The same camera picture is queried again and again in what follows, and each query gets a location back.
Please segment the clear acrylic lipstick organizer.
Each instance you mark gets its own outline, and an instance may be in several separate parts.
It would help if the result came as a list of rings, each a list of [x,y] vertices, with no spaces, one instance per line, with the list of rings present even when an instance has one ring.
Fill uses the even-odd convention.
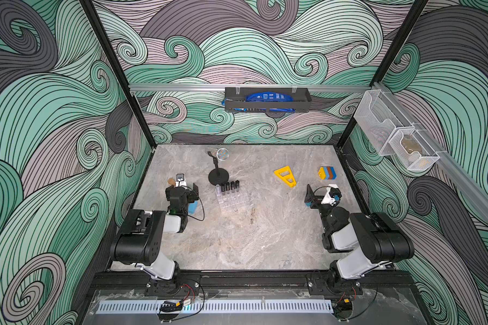
[[[251,196],[241,186],[240,191],[226,192],[224,195],[217,196],[219,208],[223,213],[239,212],[251,208]]]

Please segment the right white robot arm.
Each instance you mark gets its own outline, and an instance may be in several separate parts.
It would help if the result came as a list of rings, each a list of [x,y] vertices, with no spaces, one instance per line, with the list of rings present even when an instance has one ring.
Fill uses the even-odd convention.
[[[324,195],[306,187],[304,203],[319,212],[322,243],[329,253],[346,253],[329,267],[332,282],[356,280],[367,273],[410,259],[412,240],[385,213],[352,213],[339,205],[342,193],[335,184],[324,186]]]

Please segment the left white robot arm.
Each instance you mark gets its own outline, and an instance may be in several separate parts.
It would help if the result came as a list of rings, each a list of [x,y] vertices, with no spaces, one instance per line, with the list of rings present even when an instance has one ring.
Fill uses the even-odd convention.
[[[165,211],[131,209],[111,245],[111,259],[132,265],[153,280],[171,280],[179,270],[178,264],[161,252],[165,233],[182,233],[188,224],[190,212],[199,200],[196,184],[184,182],[165,189],[169,207]]]

